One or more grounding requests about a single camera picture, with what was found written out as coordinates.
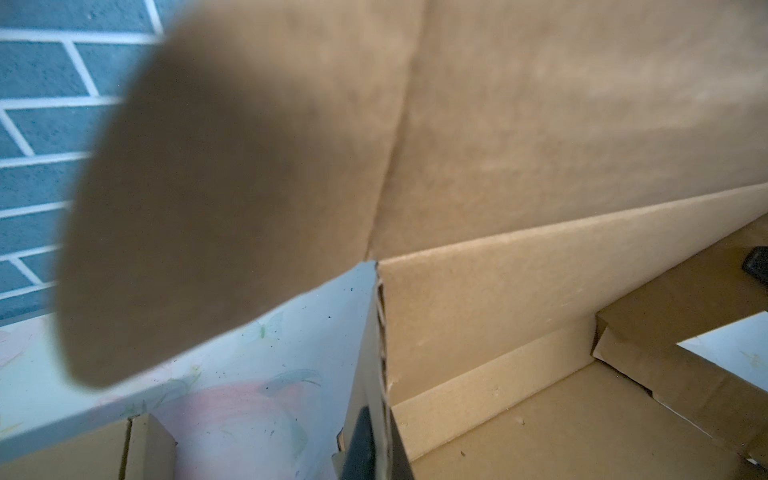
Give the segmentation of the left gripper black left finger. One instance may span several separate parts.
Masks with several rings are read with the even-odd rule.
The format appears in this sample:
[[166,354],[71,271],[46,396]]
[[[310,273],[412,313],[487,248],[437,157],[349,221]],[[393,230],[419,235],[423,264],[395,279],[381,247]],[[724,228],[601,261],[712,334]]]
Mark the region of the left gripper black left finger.
[[341,480],[376,479],[375,441],[368,407],[363,407],[359,412],[339,478]]

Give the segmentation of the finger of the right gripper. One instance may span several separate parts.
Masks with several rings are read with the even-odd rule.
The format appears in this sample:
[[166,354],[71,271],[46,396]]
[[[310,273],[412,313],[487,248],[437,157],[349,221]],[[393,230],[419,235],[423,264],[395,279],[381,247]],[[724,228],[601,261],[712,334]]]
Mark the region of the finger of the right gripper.
[[768,247],[754,247],[745,257],[742,270],[763,285],[768,284]]

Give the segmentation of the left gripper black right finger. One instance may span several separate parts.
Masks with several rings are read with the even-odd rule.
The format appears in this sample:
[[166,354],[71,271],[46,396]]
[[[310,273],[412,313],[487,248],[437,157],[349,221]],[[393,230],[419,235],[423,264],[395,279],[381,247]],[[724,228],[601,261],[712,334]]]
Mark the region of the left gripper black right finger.
[[414,480],[414,474],[407,457],[403,440],[394,417],[390,416],[390,426],[392,434],[392,480]]

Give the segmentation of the brown cardboard box stack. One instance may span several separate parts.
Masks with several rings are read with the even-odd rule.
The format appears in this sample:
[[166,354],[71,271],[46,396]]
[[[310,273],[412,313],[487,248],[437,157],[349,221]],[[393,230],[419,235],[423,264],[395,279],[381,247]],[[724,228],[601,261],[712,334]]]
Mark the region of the brown cardboard box stack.
[[763,479],[767,396],[680,342],[767,307],[763,1],[208,1],[57,266],[107,386],[371,261],[368,407],[434,479]]

